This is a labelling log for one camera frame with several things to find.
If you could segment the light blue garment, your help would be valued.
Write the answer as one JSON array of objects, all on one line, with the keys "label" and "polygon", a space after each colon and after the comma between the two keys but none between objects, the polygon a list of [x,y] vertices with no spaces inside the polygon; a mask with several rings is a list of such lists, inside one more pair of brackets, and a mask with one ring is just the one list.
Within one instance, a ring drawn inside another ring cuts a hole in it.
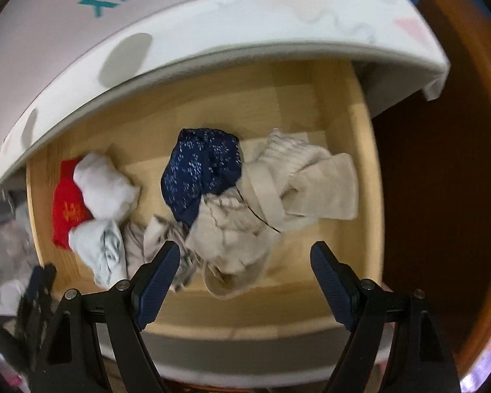
[{"label": "light blue garment", "polygon": [[90,220],[69,232],[71,250],[93,272],[100,288],[110,289],[127,278],[126,250],[122,234],[113,220]]}]

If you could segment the red folded garment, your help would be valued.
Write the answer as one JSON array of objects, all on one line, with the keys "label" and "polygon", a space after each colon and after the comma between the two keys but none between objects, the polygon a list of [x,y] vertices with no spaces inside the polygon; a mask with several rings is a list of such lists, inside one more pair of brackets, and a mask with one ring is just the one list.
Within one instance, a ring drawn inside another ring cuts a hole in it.
[{"label": "red folded garment", "polygon": [[93,219],[86,207],[81,189],[73,180],[81,158],[63,160],[60,178],[54,191],[52,206],[53,243],[60,249],[69,249],[71,229]]}]

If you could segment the grey striped underwear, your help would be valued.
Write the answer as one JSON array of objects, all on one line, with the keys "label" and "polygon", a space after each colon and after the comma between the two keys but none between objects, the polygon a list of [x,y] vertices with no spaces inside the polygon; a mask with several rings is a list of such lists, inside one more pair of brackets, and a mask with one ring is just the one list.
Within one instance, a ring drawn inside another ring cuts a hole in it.
[{"label": "grey striped underwear", "polygon": [[180,249],[180,262],[170,290],[178,292],[192,281],[199,267],[196,253],[187,248],[187,227],[154,215],[143,229],[134,222],[128,222],[122,232],[126,251],[127,274],[132,278],[143,265],[150,263],[167,241],[173,241]]}]

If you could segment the wooden drawer with grey front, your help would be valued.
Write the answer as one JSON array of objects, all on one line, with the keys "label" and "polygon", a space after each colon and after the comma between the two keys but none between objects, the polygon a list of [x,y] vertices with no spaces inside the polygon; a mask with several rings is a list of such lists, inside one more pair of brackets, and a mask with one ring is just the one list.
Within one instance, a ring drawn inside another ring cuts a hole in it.
[{"label": "wooden drawer with grey front", "polygon": [[330,376],[349,339],[310,263],[324,242],[380,281],[373,126],[346,60],[261,61],[151,85],[27,162],[52,294],[127,282],[163,245],[177,273],[142,339],[166,379],[277,388]]}]

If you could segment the white patterned nightstand cabinet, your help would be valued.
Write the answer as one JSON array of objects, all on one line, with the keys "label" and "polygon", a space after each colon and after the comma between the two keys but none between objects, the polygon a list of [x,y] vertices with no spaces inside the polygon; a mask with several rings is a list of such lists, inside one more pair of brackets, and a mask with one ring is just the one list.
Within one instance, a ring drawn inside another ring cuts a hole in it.
[{"label": "white patterned nightstand cabinet", "polygon": [[145,86],[265,59],[339,56],[376,69],[377,115],[422,90],[440,96],[450,63],[410,0],[190,0],[137,20],[68,66],[0,140],[0,186],[79,118]]}]

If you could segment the cream knitted garment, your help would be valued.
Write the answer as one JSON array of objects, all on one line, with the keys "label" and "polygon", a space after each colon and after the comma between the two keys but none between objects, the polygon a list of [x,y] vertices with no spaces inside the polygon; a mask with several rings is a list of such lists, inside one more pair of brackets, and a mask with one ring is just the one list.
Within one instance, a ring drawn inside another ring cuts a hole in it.
[{"label": "cream knitted garment", "polygon": [[280,239],[232,187],[202,196],[185,245],[219,272],[237,274],[268,255]]}]

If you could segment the navy floral underwear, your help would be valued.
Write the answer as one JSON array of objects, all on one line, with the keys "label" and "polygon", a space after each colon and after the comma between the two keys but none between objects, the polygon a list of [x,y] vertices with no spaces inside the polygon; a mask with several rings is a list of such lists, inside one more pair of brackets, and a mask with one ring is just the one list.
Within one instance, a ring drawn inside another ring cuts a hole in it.
[{"label": "navy floral underwear", "polygon": [[222,194],[241,172],[238,137],[218,129],[183,129],[160,180],[162,197],[175,220],[190,227],[202,196]]}]

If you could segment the white folded garment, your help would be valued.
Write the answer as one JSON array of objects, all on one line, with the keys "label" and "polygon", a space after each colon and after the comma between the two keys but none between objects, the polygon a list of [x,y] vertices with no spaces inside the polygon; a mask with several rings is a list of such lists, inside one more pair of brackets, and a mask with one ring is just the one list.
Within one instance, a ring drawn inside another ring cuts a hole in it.
[{"label": "white folded garment", "polygon": [[140,188],[133,185],[105,154],[91,152],[77,164],[73,181],[93,218],[122,224],[137,207]]}]

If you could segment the beige bra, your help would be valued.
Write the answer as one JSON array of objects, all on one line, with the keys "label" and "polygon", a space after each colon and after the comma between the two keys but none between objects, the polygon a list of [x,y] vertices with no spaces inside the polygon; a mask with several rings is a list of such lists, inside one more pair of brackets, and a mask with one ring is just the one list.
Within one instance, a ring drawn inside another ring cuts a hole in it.
[{"label": "beige bra", "polygon": [[[358,180],[349,154],[336,154],[304,167],[291,176],[289,189],[282,194],[267,164],[250,162],[244,166],[237,189],[253,214],[279,232],[281,239],[284,233],[320,219],[353,220],[358,213]],[[203,261],[202,278],[207,291],[221,300],[243,294],[267,269],[271,251],[237,274],[221,273]]]}]

